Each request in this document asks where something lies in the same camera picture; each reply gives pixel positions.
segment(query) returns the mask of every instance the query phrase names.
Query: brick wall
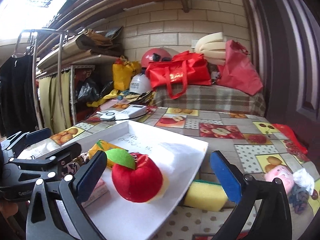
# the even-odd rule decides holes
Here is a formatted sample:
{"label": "brick wall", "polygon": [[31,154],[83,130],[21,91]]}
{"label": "brick wall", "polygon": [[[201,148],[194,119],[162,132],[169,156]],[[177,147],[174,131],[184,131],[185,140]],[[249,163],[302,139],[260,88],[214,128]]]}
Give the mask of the brick wall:
{"label": "brick wall", "polygon": [[223,32],[227,40],[239,41],[250,50],[250,36],[242,0],[188,0],[184,13],[180,0],[166,0],[132,8],[107,19],[104,28],[123,25],[125,55],[141,60],[150,48],[164,46],[178,52],[191,51],[191,40]]}

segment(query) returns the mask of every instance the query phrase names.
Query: pink doll head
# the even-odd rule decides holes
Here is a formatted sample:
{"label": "pink doll head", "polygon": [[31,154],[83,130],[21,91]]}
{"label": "pink doll head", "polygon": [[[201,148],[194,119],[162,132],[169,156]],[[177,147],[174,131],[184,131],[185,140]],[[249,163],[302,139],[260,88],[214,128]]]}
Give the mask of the pink doll head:
{"label": "pink doll head", "polygon": [[284,185],[286,194],[288,194],[291,191],[294,185],[293,176],[291,172],[285,166],[282,166],[282,165],[278,165],[275,168],[273,168],[271,171],[266,173],[264,175],[264,178],[266,179],[266,181],[270,181],[270,182],[273,181],[274,178],[281,179]]}

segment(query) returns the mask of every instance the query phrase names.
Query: gray cloth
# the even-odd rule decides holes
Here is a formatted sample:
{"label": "gray cloth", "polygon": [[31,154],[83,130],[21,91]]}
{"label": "gray cloth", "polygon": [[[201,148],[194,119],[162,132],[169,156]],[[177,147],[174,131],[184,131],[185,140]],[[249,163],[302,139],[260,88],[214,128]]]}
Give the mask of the gray cloth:
{"label": "gray cloth", "polygon": [[[173,94],[182,90],[181,84],[172,85]],[[234,112],[264,116],[266,109],[262,93],[250,96],[240,90],[212,85],[188,85],[187,92],[171,99],[166,86],[156,88],[155,105],[182,109]]]}

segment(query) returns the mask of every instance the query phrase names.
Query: red tote bag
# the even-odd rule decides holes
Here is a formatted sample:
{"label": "red tote bag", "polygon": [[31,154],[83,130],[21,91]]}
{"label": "red tote bag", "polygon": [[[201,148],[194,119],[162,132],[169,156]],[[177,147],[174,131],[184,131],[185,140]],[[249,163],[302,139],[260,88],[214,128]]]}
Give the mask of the red tote bag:
{"label": "red tote bag", "polygon": [[[211,76],[207,68],[207,60],[203,54],[189,51],[175,55],[169,62],[149,62],[146,76],[150,79],[152,88],[167,86],[171,99],[179,98],[187,90],[187,85],[211,85]],[[171,84],[182,83],[182,91],[172,94]]]}
{"label": "red tote bag", "polygon": [[227,41],[226,63],[218,65],[221,78],[217,85],[238,89],[251,96],[259,92],[262,82],[247,55],[247,49],[239,42]]}

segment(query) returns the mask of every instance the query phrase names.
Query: bright window light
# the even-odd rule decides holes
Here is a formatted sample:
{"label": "bright window light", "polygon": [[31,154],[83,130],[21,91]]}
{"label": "bright window light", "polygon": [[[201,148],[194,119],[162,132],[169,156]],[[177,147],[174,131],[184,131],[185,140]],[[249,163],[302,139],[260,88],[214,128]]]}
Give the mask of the bright window light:
{"label": "bright window light", "polygon": [[10,0],[0,15],[0,40],[15,39],[23,29],[46,26],[65,2],[53,0],[48,7],[36,7],[27,0]]}

